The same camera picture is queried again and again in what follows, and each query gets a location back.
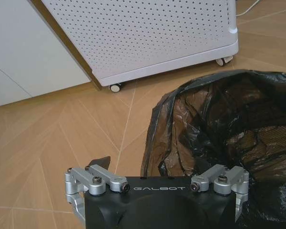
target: metal bracket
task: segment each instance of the metal bracket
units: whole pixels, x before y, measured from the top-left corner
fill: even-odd
[[[102,180],[104,180],[105,183],[109,185],[110,190],[113,192],[125,193],[128,192],[130,189],[126,177],[120,177],[115,174],[112,174],[107,169],[104,169],[99,165],[90,166],[88,171],[94,176],[101,177]]]
[[[113,192],[125,193],[130,187],[125,177],[110,173],[99,165],[82,168],[69,168],[65,173],[66,199],[72,204],[74,214],[85,223],[85,204],[80,192],[89,191],[98,196],[106,191],[106,184]]]
[[[215,165],[201,175],[193,176],[190,188],[193,192],[207,191],[210,183],[214,184],[214,192],[219,195],[229,195],[231,191],[236,193],[235,221],[237,221],[241,214],[243,203],[248,201],[248,171],[239,166],[226,170],[223,165]]]
[[[205,192],[209,190],[209,184],[225,171],[225,166],[214,165],[201,175],[192,176],[191,190],[194,192]]]

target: white wall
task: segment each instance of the white wall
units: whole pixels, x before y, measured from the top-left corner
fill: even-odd
[[[0,70],[29,96],[90,81],[27,0],[0,0]]]
[[[0,71],[0,105],[27,98],[30,98],[30,95]]]

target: bolt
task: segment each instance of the bolt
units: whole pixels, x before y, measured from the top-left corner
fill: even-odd
[[[129,184],[123,184],[121,186],[121,192],[122,193],[127,193],[130,190],[130,185]]]
[[[199,189],[200,189],[200,186],[198,183],[194,182],[190,185],[190,189],[193,191],[193,192],[198,192]]]
[[[225,175],[219,175],[217,179],[218,179],[218,182],[220,183],[223,183],[223,184],[228,183],[228,178]]]
[[[92,183],[94,183],[94,184],[100,184],[101,182],[102,182],[102,178],[99,176],[95,176],[92,179]]]

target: white cable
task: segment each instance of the white cable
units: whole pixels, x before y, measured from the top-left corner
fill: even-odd
[[[245,12],[243,13],[240,13],[240,14],[237,14],[236,16],[239,17],[239,16],[242,16],[246,13],[248,13],[260,0],[257,0],[255,3],[253,3]]]

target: plastic bag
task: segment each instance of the plastic bag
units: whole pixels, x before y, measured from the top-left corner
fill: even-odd
[[[215,164],[250,173],[238,227],[286,227],[286,73],[221,72],[163,96],[142,176],[190,176]]]

